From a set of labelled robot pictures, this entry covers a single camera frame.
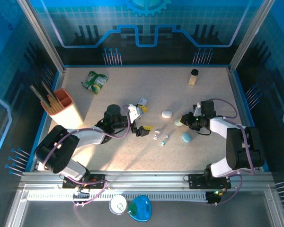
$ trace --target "work surface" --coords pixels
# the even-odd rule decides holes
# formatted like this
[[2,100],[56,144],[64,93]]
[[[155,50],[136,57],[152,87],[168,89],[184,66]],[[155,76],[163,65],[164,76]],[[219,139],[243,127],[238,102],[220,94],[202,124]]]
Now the work surface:
[[[144,137],[136,137],[130,132],[122,140],[84,146],[75,150],[73,159],[90,170],[172,171],[203,170],[207,164],[225,157],[226,140],[220,135],[201,136],[186,126],[174,124],[200,101],[222,98],[235,105],[225,68],[197,69],[197,82],[191,86],[188,85],[191,67],[68,68],[62,87],[72,96],[82,114],[84,124],[80,128],[95,125],[110,104],[136,104],[144,97],[148,100],[149,111],[136,121],[137,126],[150,125],[154,130],[161,130],[158,140],[153,139],[153,130]],[[109,77],[98,95],[81,85],[91,70]],[[163,110],[171,110],[173,116],[163,119]],[[220,101],[215,101],[215,110],[217,115],[235,114],[230,106]],[[193,137],[190,143],[181,138],[185,131]]]

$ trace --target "chip bag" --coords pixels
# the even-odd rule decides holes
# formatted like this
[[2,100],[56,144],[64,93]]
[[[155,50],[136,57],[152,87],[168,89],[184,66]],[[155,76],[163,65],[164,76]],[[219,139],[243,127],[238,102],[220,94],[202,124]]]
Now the chip bag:
[[86,82],[81,82],[81,84],[87,90],[91,90],[95,94],[98,94],[107,80],[107,76],[103,74],[97,74],[94,71],[90,71],[89,75],[87,76]]

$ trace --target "enclosure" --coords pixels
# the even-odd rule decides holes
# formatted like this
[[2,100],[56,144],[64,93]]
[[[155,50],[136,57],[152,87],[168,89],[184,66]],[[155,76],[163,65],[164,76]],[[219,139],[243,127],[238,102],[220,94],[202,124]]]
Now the enclosure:
[[[90,71],[108,77],[97,95],[81,84]],[[137,126],[153,126],[149,135],[75,150],[73,160],[109,181],[84,208],[34,156],[57,125],[30,89],[40,81],[72,97],[83,119],[78,129],[97,124],[110,104],[148,101]],[[238,195],[217,207],[193,199],[214,189],[190,189],[183,177],[224,158],[225,138],[174,124],[212,98],[236,107],[237,124],[258,128],[265,154],[254,176],[243,175]],[[235,114],[214,105],[217,115]],[[162,118],[163,110],[172,117]],[[284,226],[282,182],[284,0],[0,1],[0,226],[141,225],[109,211],[116,194],[150,198],[147,226]],[[240,178],[231,184],[226,198]]]

